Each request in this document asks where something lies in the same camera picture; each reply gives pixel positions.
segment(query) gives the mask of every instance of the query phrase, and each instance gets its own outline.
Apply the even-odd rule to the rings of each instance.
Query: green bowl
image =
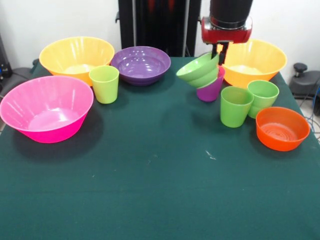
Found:
[[[176,76],[187,82],[197,80],[211,72],[214,68],[219,69],[218,62],[219,55],[217,54],[211,59],[211,53],[208,52],[180,68]]]
[[[197,89],[204,88],[212,84],[215,80],[217,80],[218,73],[219,73],[219,68],[217,67],[212,71],[210,71],[209,73],[207,73],[206,75],[192,81],[187,81],[187,83]]]

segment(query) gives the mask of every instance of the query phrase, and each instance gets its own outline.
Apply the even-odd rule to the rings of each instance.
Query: black knob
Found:
[[[293,65],[293,68],[299,74],[302,74],[304,71],[306,71],[308,69],[307,65],[305,65],[304,63],[301,63],[301,62],[295,63]]]

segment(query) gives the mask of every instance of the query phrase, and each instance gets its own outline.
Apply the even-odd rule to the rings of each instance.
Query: plastic bowl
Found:
[[[209,86],[210,84],[214,83],[217,80],[218,73],[219,73],[219,68],[217,67],[217,68],[214,68],[209,73],[207,73],[206,75],[204,75],[198,79],[188,81],[187,83],[197,89],[204,88],[204,87]]]
[[[90,70],[110,64],[114,55],[114,47],[109,42],[96,37],[76,36],[46,46],[39,61],[52,75],[74,77],[92,86]]]
[[[233,86],[246,89],[254,80],[269,81],[286,64],[286,54],[271,43],[257,39],[230,43],[223,65],[224,79]]]
[[[211,59],[211,52],[209,52],[180,68],[176,76],[186,82],[190,82],[202,78],[215,68],[218,68],[218,62],[219,55],[217,54]]]
[[[287,152],[297,148],[310,133],[306,119],[285,107],[268,107],[256,115],[256,134],[268,148]]]
[[[12,89],[0,103],[0,117],[39,143],[57,143],[81,127],[94,100],[91,88],[68,76],[35,78]]]
[[[120,72],[120,79],[134,86],[157,82],[170,68],[170,57],[150,46],[133,46],[114,55],[111,65]]]

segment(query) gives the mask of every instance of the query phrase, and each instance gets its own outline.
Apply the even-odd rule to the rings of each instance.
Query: cup rim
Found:
[[[249,90],[249,85],[252,84],[252,83],[257,83],[257,82],[264,82],[264,83],[266,83],[266,84],[269,84],[270,86],[275,87],[275,89],[277,90],[277,94],[275,94],[275,95],[273,95],[273,96],[259,96],[259,95],[257,95],[257,94],[254,94],[252,91]],[[273,82],[270,82],[270,81],[267,81],[267,80],[261,80],[261,79],[258,79],[258,80],[254,80],[254,81],[249,82],[246,88],[247,88],[247,90],[248,90],[250,93],[253,94],[253,96],[258,97],[258,98],[260,98],[260,99],[273,99],[273,98],[276,98],[276,97],[279,95],[279,93],[280,93],[280,90],[279,90],[278,86],[275,85]]]
[[[113,79],[111,79],[111,80],[108,80],[108,81],[97,81],[97,80],[94,80],[94,79],[92,78],[92,76],[91,76],[92,71],[94,71],[94,70],[96,70],[96,69],[104,69],[104,68],[111,68],[111,69],[116,70],[116,73],[117,73],[117,74],[116,74],[116,77],[113,78]],[[118,70],[116,67],[110,66],[110,65],[97,66],[97,67],[91,69],[90,72],[89,72],[89,77],[90,77],[91,81],[92,81],[92,82],[96,82],[96,83],[109,83],[109,82],[112,82],[112,81],[118,79],[118,78],[119,78],[119,75],[120,75],[119,70]]]
[[[251,98],[252,98],[251,101],[248,102],[248,103],[245,103],[245,104],[236,104],[236,103],[228,101],[226,98],[224,98],[223,93],[224,93],[224,91],[226,91],[227,89],[230,89],[230,88],[238,89],[238,90],[241,90],[241,91],[246,91],[251,96]],[[248,105],[251,105],[253,103],[253,101],[255,99],[255,96],[248,89],[245,89],[245,88],[242,88],[242,87],[238,87],[238,86],[227,86],[224,89],[222,89],[221,98],[224,99],[229,104],[232,104],[234,106],[248,106]]]

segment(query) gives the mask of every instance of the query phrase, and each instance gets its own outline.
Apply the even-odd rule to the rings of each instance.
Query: table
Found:
[[[123,82],[94,102],[72,138],[41,144],[10,127],[0,137],[1,240],[320,239],[320,147],[262,145],[255,121],[220,122],[176,78]],[[40,65],[33,76],[47,75]],[[300,111],[280,74],[276,106]]]

